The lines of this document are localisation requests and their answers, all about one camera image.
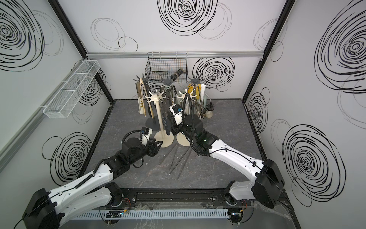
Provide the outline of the grey utensil rack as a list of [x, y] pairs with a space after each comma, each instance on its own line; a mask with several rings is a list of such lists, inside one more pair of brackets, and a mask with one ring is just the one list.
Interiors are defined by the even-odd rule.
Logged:
[[188, 77], [188, 80], [187, 80], [187, 82], [189, 83], [189, 84], [201, 84], [201, 81], [200, 81], [200, 79], [198, 79], [198, 78], [189, 78]]
[[[136, 77], [137, 77], [137, 79], [134, 79], [135, 83], [136, 82], [139, 83], [140, 78], [143, 78], [143, 80], [147, 80], [144, 76], [142, 76], [142, 77], [136, 76]], [[151, 118], [150, 116], [148, 117], [148, 119], [145, 122], [145, 125], [146, 125], [147, 128], [151, 128], [153, 131], [160, 130], [160, 127], [159, 127], [159, 124], [157, 122], [157, 119], [155, 118], [155, 113], [154, 113], [154, 118]]]
[[177, 90], [175, 85], [173, 84], [173, 80], [165, 79], [163, 80], [163, 85], [160, 86], [161, 93], [164, 92], [166, 96], [169, 96], [171, 99], [175, 99], [177, 96]]

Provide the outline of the beige plastic tongs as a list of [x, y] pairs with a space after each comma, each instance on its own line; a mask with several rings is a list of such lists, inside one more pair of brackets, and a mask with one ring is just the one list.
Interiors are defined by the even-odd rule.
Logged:
[[147, 97], [149, 96], [149, 90], [147, 90], [143, 78], [140, 78], [139, 85], [142, 96], [144, 115], [145, 117], [147, 117], [147, 114], [149, 114], [151, 118], [154, 118], [153, 108], [147, 99]]

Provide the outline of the cream utensil rack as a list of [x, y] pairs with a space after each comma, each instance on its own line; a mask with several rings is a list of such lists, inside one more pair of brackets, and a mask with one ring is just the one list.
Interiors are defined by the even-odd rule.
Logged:
[[[177, 96], [177, 98], [179, 98], [179, 99], [184, 99], [186, 94], [189, 94], [191, 98], [196, 97], [196, 95], [193, 95], [193, 91], [191, 91], [189, 93], [187, 89], [185, 89], [185, 93], [182, 93], [180, 91], [179, 91], [179, 93], [181, 94], [181, 96]], [[180, 145], [182, 145], [184, 147], [188, 147], [190, 145], [189, 141], [186, 139], [186, 136], [180, 132], [177, 134], [176, 140]]]
[[164, 126], [163, 126], [163, 119], [162, 119], [162, 112], [161, 112], [161, 108], [160, 108], [160, 99], [163, 98], [158, 92], [156, 93], [152, 93], [149, 92], [150, 95], [146, 96], [147, 102], [151, 103], [154, 102], [154, 105], [156, 107], [156, 111], [157, 111], [157, 116], [158, 116], [158, 121], [159, 121], [159, 127], [160, 127], [160, 131], [158, 131], [154, 138], [156, 139], [156, 141], [162, 141], [162, 145], [161, 148], [167, 148], [169, 147], [173, 141], [174, 141], [174, 137], [171, 135], [171, 132], [169, 132], [169, 135], [166, 133]]

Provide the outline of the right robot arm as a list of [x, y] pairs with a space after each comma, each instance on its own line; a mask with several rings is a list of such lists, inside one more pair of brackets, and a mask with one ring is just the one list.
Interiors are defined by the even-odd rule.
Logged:
[[285, 182], [278, 165], [270, 159], [263, 161], [250, 157], [206, 131], [193, 111], [191, 95], [184, 93], [179, 98], [182, 101], [180, 104], [171, 104], [161, 98], [171, 132], [174, 135], [181, 133], [197, 155], [218, 159], [248, 179], [229, 183], [224, 194], [226, 202], [233, 206], [241, 200], [256, 199], [270, 209], [279, 204]]

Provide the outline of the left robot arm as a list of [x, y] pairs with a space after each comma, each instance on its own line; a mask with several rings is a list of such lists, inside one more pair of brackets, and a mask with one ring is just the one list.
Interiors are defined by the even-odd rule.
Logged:
[[145, 156], [154, 157], [163, 142], [150, 138], [152, 130], [143, 127], [127, 133], [122, 148], [98, 162], [94, 170], [51, 191], [36, 191], [20, 220], [28, 229], [58, 229], [75, 217], [116, 201], [124, 194], [113, 180], [127, 172]]

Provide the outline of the black tweezer tongs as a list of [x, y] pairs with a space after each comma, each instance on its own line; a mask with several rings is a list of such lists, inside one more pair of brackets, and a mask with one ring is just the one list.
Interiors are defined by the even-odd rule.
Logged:
[[167, 103], [166, 103], [166, 99], [161, 94], [159, 95], [159, 99], [160, 99], [160, 102], [161, 102], [161, 113], [162, 113], [163, 126], [164, 126], [164, 129], [165, 129], [165, 133], [168, 136], [170, 136], [171, 135], [171, 123], [170, 123], [170, 120], [168, 118], [168, 106], [167, 106]]

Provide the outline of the black steel tongs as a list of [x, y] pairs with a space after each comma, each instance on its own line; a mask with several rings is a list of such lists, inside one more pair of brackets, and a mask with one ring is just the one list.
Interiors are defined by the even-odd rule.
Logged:
[[147, 80], [144, 80], [144, 82], [145, 82], [146, 88], [147, 88], [147, 90], [149, 90], [149, 92], [154, 93], [154, 91], [158, 89], [157, 82], [149, 82]]

